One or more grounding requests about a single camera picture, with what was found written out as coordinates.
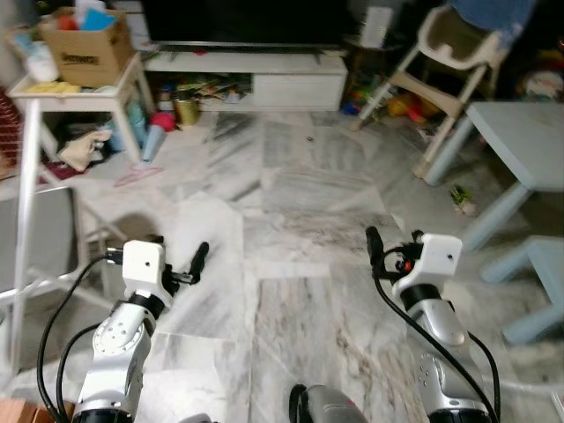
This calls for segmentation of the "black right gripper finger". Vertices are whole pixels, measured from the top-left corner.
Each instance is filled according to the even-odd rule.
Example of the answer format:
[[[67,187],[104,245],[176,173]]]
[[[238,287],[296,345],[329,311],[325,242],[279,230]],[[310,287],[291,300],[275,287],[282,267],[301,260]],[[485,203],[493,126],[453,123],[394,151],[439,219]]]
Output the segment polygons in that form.
[[[366,235],[367,253],[369,254],[372,278],[374,278],[375,281],[379,281],[384,275],[383,240],[375,226],[367,226],[366,230],[364,230],[364,234]]]

